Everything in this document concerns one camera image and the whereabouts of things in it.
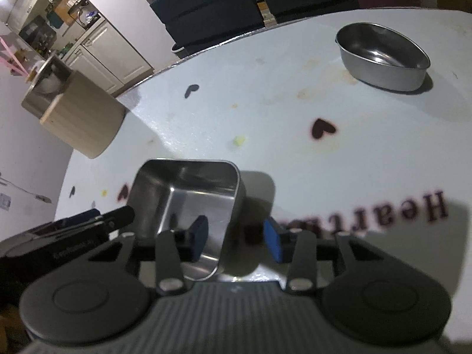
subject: metal screw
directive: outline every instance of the metal screw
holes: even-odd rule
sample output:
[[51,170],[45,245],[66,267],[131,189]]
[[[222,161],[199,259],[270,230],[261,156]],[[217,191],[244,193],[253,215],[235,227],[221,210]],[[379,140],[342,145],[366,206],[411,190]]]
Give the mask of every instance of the metal screw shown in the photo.
[[175,291],[183,287],[183,282],[178,278],[165,278],[159,282],[159,287],[165,291]]
[[308,278],[294,278],[289,282],[289,288],[293,291],[307,291],[313,287],[313,282]]

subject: cable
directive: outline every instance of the cable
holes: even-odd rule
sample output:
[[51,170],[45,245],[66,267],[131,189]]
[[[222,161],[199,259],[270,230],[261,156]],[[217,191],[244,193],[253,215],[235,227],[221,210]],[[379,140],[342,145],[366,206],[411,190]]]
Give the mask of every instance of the cable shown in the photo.
[[42,201],[42,202],[45,202],[45,203],[52,203],[51,199],[46,197],[46,196],[43,196],[41,194],[36,194],[36,193],[31,193],[30,191],[28,190],[25,190],[23,188],[20,188],[19,186],[15,185],[13,182],[9,181],[9,180],[6,180],[5,178],[3,178],[1,176],[1,173],[0,173],[0,180],[2,180],[3,182],[0,182],[0,184],[6,186],[5,183],[9,183],[11,186],[13,187],[16,187],[18,190],[21,190],[21,191],[24,191],[25,193],[27,194],[31,194],[32,196],[34,196],[36,199]]

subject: round table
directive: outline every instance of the round table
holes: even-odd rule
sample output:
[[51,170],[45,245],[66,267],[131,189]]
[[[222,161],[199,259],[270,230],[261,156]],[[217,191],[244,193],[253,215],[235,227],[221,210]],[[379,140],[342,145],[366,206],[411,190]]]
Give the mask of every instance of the round table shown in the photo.
[[[422,47],[431,68],[420,91],[353,79],[335,43],[351,22],[388,26]],[[472,339],[472,15],[374,9],[276,26],[184,60],[119,100],[131,112],[108,149],[72,154],[57,219],[123,205],[121,188],[148,159],[229,160],[276,220],[354,230],[438,280],[453,298],[446,335]],[[313,138],[317,119],[336,132]],[[239,258],[251,263],[228,269],[233,280],[283,278],[260,248]]]

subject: metal bowl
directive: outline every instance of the metal bowl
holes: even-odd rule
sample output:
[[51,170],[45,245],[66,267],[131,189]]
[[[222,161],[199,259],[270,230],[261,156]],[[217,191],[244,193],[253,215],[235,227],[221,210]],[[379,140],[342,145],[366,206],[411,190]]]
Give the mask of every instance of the metal bowl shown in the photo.
[[403,34],[369,22],[341,28],[336,35],[341,58],[358,80],[392,91],[415,91],[423,84],[431,61]]
[[137,249],[152,247],[161,231],[187,229],[205,215],[209,235],[200,260],[182,264],[186,278],[205,280],[216,273],[225,251],[231,251],[244,198],[241,174],[231,162],[152,159],[139,169],[129,194],[135,220],[120,231],[135,233]]

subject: kitchen cabinet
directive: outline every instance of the kitchen cabinet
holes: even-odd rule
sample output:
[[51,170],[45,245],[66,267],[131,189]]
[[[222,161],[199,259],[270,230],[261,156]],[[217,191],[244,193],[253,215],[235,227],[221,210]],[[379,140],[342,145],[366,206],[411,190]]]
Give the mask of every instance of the kitchen cabinet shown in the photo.
[[65,62],[73,70],[78,70],[95,82],[107,93],[112,94],[123,84],[105,68],[87,49],[80,45]]
[[123,84],[150,70],[150,65],[104,21],[82,43]]
[[13,6],[10,16],[6,23],[10,30],[18,34],[23,26],[30,22],[34,17],[33,14],[37,14],[34,11],[35,4],[38,0],[17,0]]

